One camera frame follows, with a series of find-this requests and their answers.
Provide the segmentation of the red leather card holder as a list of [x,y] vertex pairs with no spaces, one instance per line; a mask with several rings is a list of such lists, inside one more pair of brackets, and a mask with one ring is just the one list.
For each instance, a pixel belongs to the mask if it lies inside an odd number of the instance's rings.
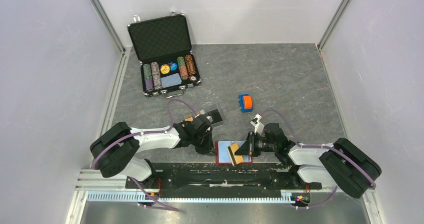
[[240,147],[244,141],[216,141],[215,143],[215,163],[218,165],[231,165],[232,158],[229,153],[229,147],[232,144],[238,144]]

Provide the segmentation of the clear box with black cards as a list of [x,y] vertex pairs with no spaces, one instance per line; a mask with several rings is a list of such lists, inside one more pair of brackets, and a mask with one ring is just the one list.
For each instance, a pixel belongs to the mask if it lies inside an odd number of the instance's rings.
[[183,119],[186,121],[192,121],[196,115],[204,115],[211,122],[211,125],[214,128],[223,125],[225,122],[224,112],[218,104],[196,110],[194,114],[185,114],[183,115]]

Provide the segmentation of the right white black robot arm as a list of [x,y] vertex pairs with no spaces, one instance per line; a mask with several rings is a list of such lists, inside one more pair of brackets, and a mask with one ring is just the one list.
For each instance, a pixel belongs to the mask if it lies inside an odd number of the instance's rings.
[[338,186],[352,198],[360,198],[369,188],[375,188],[381,167],[346,138],[333,143],[307,145],[290,140],[278,123],[269,123],[249,132],[245,142],[235,151],[237,156],[258,157],[272,152],[294,171],[289,183],[295,188],[306,184]]

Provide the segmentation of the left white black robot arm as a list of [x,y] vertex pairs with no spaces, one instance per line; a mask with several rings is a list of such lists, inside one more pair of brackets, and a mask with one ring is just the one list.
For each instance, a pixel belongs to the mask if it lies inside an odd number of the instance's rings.
[[214,154],[212,117],[197,115],[191,121],[181,121],[163,128],[131,128],[118,122],[90,145],[91,167],[104,178],[117,174],[135,178],[145,188],[153,187],[157,174],[147,159],[137,153],[154,149],[177,149],[194,146],[199,154]]

